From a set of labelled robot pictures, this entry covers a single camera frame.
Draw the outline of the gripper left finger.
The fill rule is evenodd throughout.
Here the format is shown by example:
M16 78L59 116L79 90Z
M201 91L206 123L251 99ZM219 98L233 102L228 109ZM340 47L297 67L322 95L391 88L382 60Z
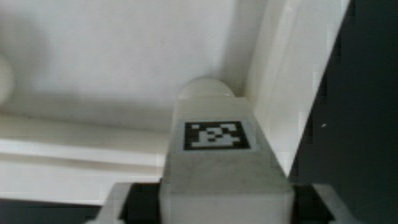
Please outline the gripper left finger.
M162 224L159 193L159 183L118 183L87 224Z

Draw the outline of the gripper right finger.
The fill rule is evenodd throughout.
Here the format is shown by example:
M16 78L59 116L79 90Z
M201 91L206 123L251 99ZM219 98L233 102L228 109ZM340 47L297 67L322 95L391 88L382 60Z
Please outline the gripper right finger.
M292 224L363 224L331 185L295 184Z

